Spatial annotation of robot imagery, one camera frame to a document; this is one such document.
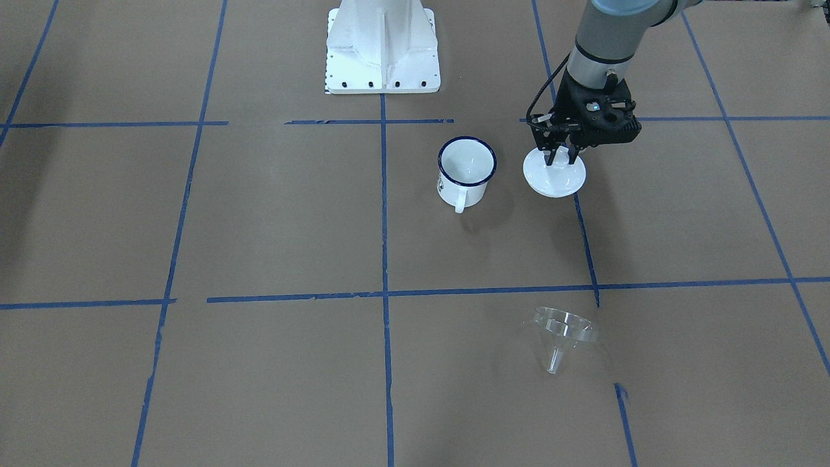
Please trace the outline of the black active gripper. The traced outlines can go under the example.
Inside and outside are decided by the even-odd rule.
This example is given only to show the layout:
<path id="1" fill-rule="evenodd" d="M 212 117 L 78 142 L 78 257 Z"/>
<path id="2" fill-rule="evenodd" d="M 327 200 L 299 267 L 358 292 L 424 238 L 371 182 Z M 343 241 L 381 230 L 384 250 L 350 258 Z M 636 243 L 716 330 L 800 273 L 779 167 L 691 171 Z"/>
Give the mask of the black active gripper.
<path id="1" fill-rule="evenodd" d="M 549 77 L 528 106 L 528 126 L 537 148 L 543 151 L 543 162 L 551 166 L 558 146 L 569 141 L 569 165 L 575 165 L 586 147 L 628 144 L 641 132 L 635 117 L 635 101 L 625 79 L 612 74 L 599 89 L 587 88 L 568 71 L 558 84 L 552 108 L 543 114 L 534 113 L 540 97 L 551 86 Z"/>

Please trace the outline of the silver blue active robot arm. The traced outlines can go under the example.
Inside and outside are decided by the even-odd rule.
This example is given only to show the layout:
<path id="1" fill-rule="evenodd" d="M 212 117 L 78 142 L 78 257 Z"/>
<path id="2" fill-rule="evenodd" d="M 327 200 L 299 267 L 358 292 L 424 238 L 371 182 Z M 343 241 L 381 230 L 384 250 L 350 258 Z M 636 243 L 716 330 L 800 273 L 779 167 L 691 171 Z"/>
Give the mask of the silver blue active robot arm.
<path id="1" fill-rule="evenodd" d="M 589 1 L 573 48 L 543 83 L 560 79 L 552 108 L 528 107 L 530 127 L 545 165 L 566 147 L 569 165 L 587 147 L 628 144 L 641 132 L 626 72 L 646 30 L 679 16 L 695 1 Z"/>

